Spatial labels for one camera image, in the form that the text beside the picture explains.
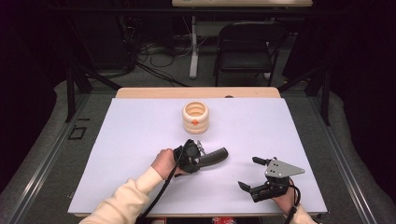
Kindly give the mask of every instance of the ring-shaped container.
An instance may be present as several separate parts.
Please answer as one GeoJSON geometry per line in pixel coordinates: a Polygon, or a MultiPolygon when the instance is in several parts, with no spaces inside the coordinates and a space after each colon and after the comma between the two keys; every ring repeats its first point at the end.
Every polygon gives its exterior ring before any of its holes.
{"type": "Polygon", "coordinates": [[[202,102],[190,102],[182,110],[183,125],[189,133],[204,133],[209,127],[209,108],[202,102]]]}

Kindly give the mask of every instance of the chair backrest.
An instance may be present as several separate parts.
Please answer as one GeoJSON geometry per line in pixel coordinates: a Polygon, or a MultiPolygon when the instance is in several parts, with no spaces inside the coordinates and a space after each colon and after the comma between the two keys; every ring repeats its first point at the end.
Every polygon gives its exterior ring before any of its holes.
{"type": "Polygon", "coordinates": [[[224,26],[219,32],[222,42],[272,42],[283,41],[288,36],[283,23],[277,21],[239,21],[224,26]]]}

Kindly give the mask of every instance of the hand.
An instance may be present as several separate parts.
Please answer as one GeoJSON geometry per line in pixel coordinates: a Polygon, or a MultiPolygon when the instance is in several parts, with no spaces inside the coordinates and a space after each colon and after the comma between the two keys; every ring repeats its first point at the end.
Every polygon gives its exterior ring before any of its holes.
{"type": "MultiPolygon", "coordinates": [[[[151,167],[157,171],[157,173],[163,178],[166,179],[171,174],[172,169],[175,167],[175,158],[174,153],[171,148],[162,149],[160,153],[157,154],[154,162],[151,164],[151,167]]],[[[180,170],[177,167],[175,171],[175,175],[184,175],[186,172],[180,170]]]]}
{"type": "Polygon", "coordinates": [[[288,215],[290,209],[294,206],[294,188],[289,187],[286,194],[272,198],[272,200],[286,215],[288,215]]]}

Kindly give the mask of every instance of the white desk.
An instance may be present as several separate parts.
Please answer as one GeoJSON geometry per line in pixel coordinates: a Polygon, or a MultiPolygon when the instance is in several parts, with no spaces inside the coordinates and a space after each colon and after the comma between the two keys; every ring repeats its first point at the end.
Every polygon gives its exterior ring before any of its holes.
{"type": "MultiPolygon", "coordinates": [[[[143,173],[161,148],[176,148],[187,139],[201,140],[206,152],[226,147],[229,158],[173,179],[149,217],[281,214],[271,200],[254,203],[239,188],[238,181],[256,187],[266,180],[266,167],[253,163],[252,157],[277,157],[304,168],[303,175],[293,178],[302,192],[302,203],[309,213],[326,212],[288,107],[275,88],[192,89],[121,89],[107,111],[68,212],[88,215],[129,177],[137,178],[143,173]],[[125,99],[137,94],[143,97],[125,99]],[[201,98],[189,98],[189,94],[201,98]],[[225,95],[241,98],[216,98],[225,95]],[[190,134],[183,128],[181,110],[192,100],[205,102],[209,107],[210,124],[205,133],[190,134]]],[[[150,194],[151,199],[160,188],[150,194]]]]}
{"type": "MultiPolygon", "coordinates": [[[[174,7],[311,7],[312,0],[172,0],[174,7]]],[[[218,33],[221,26],[215,24],[210,33],[218,33]]],[[[197,78],[198,48],[196,17],[191,22],[191,67],[190,78],[197,78]]]]}

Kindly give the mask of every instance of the long-sleeve shirt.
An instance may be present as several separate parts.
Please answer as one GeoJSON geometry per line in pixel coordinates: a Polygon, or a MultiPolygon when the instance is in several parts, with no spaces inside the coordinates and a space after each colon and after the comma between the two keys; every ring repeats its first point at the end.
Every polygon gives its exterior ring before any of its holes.
{"type": "MultiPolygon", "coordinates": [[[[163,179],[151,166],[136,180],[129,179],[110,198],[99,203],[80,224],[133,224],[143,207],[149,203],[149,193],[163,179]]],[[[302,205],[294,214],[291,224],[315,224],[302,205]]]]}

